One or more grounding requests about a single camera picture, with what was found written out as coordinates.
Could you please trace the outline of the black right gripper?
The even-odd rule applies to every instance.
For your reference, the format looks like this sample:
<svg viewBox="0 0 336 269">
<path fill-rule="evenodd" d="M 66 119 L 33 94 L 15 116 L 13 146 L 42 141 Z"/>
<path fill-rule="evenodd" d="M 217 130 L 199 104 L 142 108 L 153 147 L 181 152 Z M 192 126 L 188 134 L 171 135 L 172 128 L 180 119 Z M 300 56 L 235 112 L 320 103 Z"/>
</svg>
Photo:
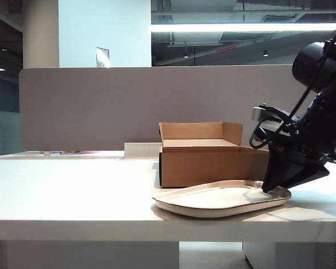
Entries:
<svg viewBox="0 0 336 269">
<path fill-rule="evenodd" d="M 269 135 L 265 193 L 325 177 L 324 164 L 336 163 L 336 120 L 290 120 Z"/>
</svg>

